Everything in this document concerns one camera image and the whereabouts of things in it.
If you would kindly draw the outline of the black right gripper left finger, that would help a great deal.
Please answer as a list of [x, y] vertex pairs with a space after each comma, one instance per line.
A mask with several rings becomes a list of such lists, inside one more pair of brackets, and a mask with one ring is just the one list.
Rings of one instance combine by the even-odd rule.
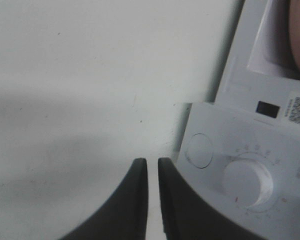
[[109, 199], [63, 240], [144, 240], [149, 209], [147, 160], [134, 159]]

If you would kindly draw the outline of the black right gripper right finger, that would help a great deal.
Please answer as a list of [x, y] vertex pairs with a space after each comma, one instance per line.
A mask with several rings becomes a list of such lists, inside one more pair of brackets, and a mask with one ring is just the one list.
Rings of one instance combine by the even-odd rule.
[[168, 240], [262, 239], [202, 200], [170, 158], [159, 158], [157, 166], [163, 231]]

